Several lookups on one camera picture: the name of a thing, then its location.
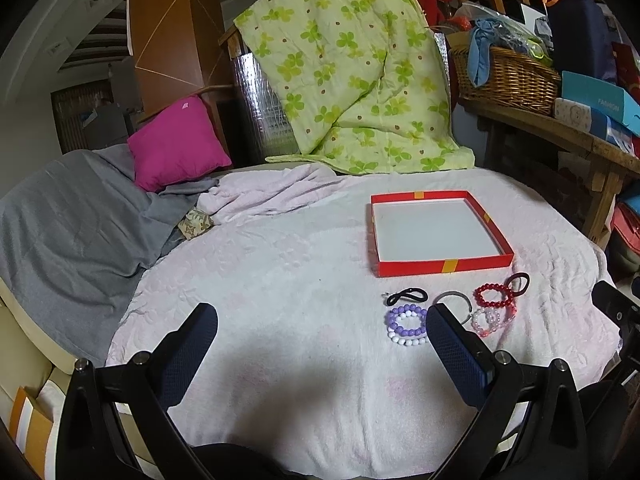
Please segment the wooden bench shelf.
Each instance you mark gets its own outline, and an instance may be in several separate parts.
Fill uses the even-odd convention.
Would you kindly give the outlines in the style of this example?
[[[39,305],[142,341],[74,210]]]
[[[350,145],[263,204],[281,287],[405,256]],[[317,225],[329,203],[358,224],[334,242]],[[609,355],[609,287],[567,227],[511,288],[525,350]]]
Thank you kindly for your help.
[[[606,218],[626,179],[638,179],[639,159],[626,154],[590,133],[562,124],[553,117],[486,100],[460,99],[464,109],[484,120],[488,131],[486,160],[499,160],[497,127],[518,129],[548,141],[590,163],[586,187],[591,202],[582,232],[594,244],[605,248],[608,242]]]

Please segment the white patterned box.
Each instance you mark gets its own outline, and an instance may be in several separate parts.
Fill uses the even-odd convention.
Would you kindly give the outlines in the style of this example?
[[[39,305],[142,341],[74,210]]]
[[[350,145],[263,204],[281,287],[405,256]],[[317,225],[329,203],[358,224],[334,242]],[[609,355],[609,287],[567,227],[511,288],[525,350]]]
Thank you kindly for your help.
[[[608,118],[600,110],[572,100],[556,98],[554,118],[562,124],[604,139],[608,132]]]

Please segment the silver foil insulation panel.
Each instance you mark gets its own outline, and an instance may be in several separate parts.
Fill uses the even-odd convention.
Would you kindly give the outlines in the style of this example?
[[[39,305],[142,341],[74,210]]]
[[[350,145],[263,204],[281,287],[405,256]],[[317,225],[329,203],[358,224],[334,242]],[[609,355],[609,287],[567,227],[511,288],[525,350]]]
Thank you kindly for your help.
[[[259,160],[298,152],[293,129],[253,53],[233,60],[250,147]]]

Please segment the magenta pillow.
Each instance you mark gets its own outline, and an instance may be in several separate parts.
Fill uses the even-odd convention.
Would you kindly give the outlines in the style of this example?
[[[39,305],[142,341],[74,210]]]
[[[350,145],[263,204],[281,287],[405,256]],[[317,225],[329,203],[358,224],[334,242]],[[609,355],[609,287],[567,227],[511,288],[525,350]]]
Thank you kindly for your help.
[[[134,183],[146,192],[198,180],[231,165],[198,96],[166,107],[127,144],[134,159]]]

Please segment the dark maroon hair band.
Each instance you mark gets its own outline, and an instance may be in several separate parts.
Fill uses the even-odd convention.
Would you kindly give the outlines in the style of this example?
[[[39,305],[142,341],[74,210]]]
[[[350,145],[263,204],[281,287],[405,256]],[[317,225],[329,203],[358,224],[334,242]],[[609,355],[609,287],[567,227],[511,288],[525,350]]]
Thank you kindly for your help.
[[[526,272],[518,272],[509,276],[503,283],[514,297],[523,296],[530,284],[530,276]]]

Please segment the blue cardboard box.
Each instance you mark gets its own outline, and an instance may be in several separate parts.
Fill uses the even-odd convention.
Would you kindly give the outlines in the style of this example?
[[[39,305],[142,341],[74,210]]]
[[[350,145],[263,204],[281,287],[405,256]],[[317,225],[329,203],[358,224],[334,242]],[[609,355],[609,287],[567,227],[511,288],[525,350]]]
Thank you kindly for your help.
[[[639,103],[616,84],[564,70],[562,98],[588,105],[608,115],[635,136],[640,134]]]

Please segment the green clover quilt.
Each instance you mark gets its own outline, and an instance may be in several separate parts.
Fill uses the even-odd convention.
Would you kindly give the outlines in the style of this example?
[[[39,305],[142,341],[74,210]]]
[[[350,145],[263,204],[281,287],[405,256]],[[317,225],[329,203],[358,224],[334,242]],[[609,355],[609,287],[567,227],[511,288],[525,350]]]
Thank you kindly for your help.
[[[257,0],[234,24],[293,130],[286,162],[345,174],[473,167],[418,0]]]

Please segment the silver metal bangle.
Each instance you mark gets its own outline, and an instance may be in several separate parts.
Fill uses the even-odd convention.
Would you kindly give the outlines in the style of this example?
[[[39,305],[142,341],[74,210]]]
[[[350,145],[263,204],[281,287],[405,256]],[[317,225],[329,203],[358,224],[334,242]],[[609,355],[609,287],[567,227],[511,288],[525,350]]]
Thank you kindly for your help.
[[[432,305],[443,304],[454,315],[461,325],[469,323],[472,318],[474,307],[468,296],[457,290],[447,290],[437,295]]]

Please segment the grey bed sheet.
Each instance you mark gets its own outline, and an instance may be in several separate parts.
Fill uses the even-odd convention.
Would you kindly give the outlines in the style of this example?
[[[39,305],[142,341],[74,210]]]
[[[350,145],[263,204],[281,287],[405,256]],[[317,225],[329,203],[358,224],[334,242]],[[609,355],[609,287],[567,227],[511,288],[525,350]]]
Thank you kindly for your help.
[[[145,192],[124,144],[49,162],[1,200],[3,302],[62,370],[104,364],[143,273],[182,242],[179,222],[215,182]]]

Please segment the brown wooden wardrobe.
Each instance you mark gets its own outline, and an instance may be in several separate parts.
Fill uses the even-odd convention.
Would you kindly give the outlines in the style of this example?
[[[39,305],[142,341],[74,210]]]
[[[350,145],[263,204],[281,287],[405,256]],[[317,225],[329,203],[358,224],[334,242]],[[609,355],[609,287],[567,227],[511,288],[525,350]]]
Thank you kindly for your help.
[[[134,73],[144,114],[153,117],[198,94],[226,144],[218,104],[232,98],[232,70],[219,45],[220,0],[127,0]]]

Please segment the red shallow box tray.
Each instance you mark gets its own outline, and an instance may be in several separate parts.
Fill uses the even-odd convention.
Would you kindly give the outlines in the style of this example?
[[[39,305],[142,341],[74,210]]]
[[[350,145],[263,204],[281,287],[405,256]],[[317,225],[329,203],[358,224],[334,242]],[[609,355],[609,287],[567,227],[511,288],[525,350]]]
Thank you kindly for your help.
[[[514,251],[468,191],[413,191],[370,197],[380,278],[501,269]]]

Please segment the pale pink towel blanket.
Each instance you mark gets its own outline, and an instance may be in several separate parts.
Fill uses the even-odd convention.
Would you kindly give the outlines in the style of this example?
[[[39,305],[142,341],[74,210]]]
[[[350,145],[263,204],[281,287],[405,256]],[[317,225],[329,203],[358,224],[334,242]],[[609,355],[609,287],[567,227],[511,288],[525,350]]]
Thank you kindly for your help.
[[[312,206],[216,226],[143,275],[107,361],[155,348],[206,302],[218,334],[170,412],[189,443],[246,445],[323,479],[435,470],[474,412],[429,344],[390,341],[383,299],[411,286],[468,296],[508,271],[378,278],[370,197],[419,190],[469,191],[513,247],[513,270],[532,280],[488,347],[525,364],[561,358],[578,386],[596,382],[617,348],[591,301],[608,277],[604,253],[533,190],[485,169],[351,178]]]

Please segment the blue cloth in basket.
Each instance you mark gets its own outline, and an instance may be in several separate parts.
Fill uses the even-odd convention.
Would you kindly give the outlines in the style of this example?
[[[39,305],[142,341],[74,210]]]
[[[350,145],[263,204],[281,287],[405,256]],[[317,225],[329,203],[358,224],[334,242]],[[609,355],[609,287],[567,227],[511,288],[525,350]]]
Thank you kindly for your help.
[[[508,22],[503,18],[479,18],[471,30],[468,72],[474,88],[488,83],[491,69],[490,49],[503,48],[516,52],[520,44]]]

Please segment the wicker basket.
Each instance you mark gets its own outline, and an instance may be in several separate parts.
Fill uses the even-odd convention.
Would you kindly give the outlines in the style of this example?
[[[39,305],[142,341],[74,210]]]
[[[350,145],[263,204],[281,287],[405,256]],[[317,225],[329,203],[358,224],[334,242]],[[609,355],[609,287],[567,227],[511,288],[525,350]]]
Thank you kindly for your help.
[[[461,99],[484,101],[541,115],[553,113],[561,76],[552,68],[524,54],[491,47],[488,81],[474,87],[468,77],[469,48],[451,48],[450,55]]]

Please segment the dark navy bag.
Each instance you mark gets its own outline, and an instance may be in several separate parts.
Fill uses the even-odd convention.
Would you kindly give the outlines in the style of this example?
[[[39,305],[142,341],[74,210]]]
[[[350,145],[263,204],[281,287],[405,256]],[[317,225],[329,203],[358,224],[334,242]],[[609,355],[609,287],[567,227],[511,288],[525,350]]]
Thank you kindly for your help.
[[[604,14],[593,0],[542,0],[553,41],[553,64],[571,72],[616,83],[616,64]]]

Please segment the small patterned cloth tag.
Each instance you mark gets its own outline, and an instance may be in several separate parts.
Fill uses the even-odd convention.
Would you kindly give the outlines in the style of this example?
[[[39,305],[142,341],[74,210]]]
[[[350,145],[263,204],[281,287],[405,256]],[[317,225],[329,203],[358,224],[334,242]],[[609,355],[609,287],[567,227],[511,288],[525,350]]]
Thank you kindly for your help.
[[[213,226],[212,217],[198,209],[191,209],[178,223],[178,229],[186,240],[201,236]]]

